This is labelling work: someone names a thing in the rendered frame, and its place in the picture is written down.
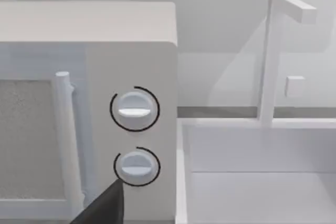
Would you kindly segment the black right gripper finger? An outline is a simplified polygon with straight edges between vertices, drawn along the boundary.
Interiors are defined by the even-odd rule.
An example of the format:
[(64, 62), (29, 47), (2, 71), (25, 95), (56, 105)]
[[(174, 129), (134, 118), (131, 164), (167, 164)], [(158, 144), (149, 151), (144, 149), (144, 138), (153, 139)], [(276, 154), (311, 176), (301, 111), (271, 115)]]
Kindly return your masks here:
[(122, 180), (115, 180), (69, 224), (123, 224)]

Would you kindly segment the small pale microwave knob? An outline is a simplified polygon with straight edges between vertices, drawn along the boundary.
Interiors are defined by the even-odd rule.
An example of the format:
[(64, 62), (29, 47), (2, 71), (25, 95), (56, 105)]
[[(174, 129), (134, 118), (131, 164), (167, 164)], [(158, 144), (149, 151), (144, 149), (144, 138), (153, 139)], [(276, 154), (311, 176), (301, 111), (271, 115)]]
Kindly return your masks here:
[(118, 172), (125, 182), (134, 185), (148, 183), (154, 176), (156, 166), (149, 154), (129, 152), (119, 161)]

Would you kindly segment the large pale microwave knob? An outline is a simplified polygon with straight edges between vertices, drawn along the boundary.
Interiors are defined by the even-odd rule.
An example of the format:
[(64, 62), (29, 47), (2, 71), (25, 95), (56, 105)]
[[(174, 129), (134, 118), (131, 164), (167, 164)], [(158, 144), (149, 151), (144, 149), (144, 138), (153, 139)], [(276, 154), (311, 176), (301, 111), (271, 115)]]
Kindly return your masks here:
[(140, 91), (123, 94), (115, 108), (120, 124), (129, 129), (140, 129), (150, 123), (154, 111), (150, 97)]

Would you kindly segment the pale microwave door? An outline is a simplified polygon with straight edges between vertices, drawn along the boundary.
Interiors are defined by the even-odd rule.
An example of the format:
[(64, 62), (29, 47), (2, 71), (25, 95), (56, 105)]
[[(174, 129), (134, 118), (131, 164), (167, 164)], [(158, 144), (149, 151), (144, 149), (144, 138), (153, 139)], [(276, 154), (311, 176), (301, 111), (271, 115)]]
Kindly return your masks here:
[(60, 71), (69, 72), (75, 91), (73, 61), (51, 52), (0, 49), (0, 219), (74, 218), (59, 146)]

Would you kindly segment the pale microwave oven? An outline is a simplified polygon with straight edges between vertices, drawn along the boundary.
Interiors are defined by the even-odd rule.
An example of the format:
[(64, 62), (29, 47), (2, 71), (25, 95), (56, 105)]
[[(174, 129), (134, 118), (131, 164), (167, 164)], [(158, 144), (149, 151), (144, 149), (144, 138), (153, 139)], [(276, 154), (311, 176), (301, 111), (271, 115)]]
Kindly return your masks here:
[[(123, 224), (175, 224), (175, 5), (0, 1), (1, 48), (51, 52), (73, 61), (73, 108), (84, 209), (120, 179)], [(131, 91), (143, 92), (153, 102), (150, 123), (144, 128), (126, 128), (116, 115), (118, 98)], [(134, 151), (154, 160), (156, 169), (148, 183), (129, 184), (119, 175), (121, 157)], [(0, 219), (0, 224), (69, 224), (73, 219)]]

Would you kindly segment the white sink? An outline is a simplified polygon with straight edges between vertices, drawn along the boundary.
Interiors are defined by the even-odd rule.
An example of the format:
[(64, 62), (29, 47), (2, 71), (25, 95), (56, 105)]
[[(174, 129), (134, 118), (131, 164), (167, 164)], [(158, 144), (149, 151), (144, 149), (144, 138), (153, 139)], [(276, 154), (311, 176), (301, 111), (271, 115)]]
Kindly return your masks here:
[(177, 221), (336, 224), (333, 120), (178, 119)]

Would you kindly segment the tall white tap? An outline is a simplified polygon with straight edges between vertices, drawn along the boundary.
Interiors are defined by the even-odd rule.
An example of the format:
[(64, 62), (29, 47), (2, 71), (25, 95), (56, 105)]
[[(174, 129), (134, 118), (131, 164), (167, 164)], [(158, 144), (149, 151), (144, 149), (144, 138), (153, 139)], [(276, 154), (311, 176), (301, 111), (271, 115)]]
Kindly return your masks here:
[(314, 24), (318, 9), (302, 0), (268, 0), (263, 49), (258, 121), (263, 128), (272, 126), (284, 17), (300, 24)]

